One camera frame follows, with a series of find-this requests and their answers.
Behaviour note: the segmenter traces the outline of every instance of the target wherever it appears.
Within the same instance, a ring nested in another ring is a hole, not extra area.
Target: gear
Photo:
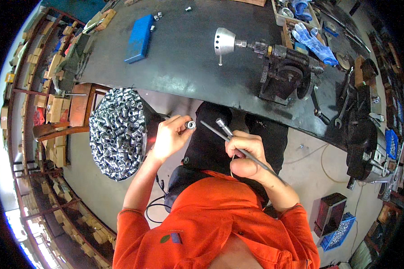
[[[268,53],[268,44],[256,41],[253,51],[258,54],[259,58],[262,58]]]
[[[268,77],[268,71],[269,71],[269,58],[265,57],[265,60],[263,62],[263,71],[262,71],[262,77],[260,78],[260,83],[266,82],[266,78]]]
[[[310,73],[308,77],[304,78],[301,86],[296,89],[299,100],[307,100],[311,96],[314,86],[316,85],[316,80],[317,78],[314,73]]]

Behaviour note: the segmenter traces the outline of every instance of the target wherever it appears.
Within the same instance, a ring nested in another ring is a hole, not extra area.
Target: pile of metal fittings
[[[135,174],[143,160],[145,115],[132,88],[111,89],[90,117],[90,146],[96,165],[120,181]]]

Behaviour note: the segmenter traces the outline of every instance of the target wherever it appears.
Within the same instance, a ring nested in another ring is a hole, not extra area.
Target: leg
[[[266,161],[278,174],[283,165],[283,154],[287,146],[289,128],[275,121],[251,114],[246,115],[246,124],[250,134],[262,137]]]
[[[229,108],[208,102],[202,103],[196,111],[197,129],[193,133],[185,154],[184,166],[190,169],[207,169],[223,174],[230,174],[229,164],[231,159],[224,149],[224,140],[203,126],[200,121],[205,121],[210,126],[223,132],[215,123],[217,118],[222,118],[226,124],[232,120],[232,112]]]

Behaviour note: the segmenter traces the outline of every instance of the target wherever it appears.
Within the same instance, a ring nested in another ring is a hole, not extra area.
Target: black workbench
[[[237,108],[262,115],[296,128],[311,136],[346,150],[347,125],[341,130],[334,121],[326,126],[313,114],[311,99],[300,101],[296,93],[287,106],[258,98],[262,59],[251,51],[237,49],[223,56],[218,66],[214,53],[214,34],[225,27],[238,38],[264,39],[269,44],[281,44],[270,0],[265,7],[236,1],[157,1],[143,0],[125,7],[120,1],[108,27],[93,35],[91,55],[80,82],[105,84],[111,87],[131,87],[182,95]],[[163,18],[154,22],[146,59],[124,63],[127,42],[136,19],[162,11]],[[351,20],[339,8],[331,10],[338,19]],[[367,57],[366,51],[341,34],[332,39],[334,51]],[[323,113],[334,119],[341,109],[338,97],[345,72],[328,66],[320,76],[318,100]]]

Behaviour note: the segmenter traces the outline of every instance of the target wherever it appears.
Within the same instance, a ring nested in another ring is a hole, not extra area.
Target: wrench
[[[382,114],[377,114],[374,112],[370,112],[370,117],[372,117],[373,119],[376,119],[378,121],[385,121],[385,117]]]
[[[347,87],[347,96],[345,97],[343,108],[341,109],[341,112],[339,113],[338,118],[335,119],[335,126],[338,129],[341,129],[341,126],[343,126],[342,120],[343,120],[345,108],[347,107],[347,103],[349,102],[349,98],[350,98],[350,88]]]
[[[328,47],[331,48],[331,50],[332,50],[332,47],[331,47],[331,39],[332,39],[332,36],[331,36],[330,34],[328,34],[327,32],[325,32],[325,36],[326,36],[326,39],[327,39],[327,45],[328,45]]]

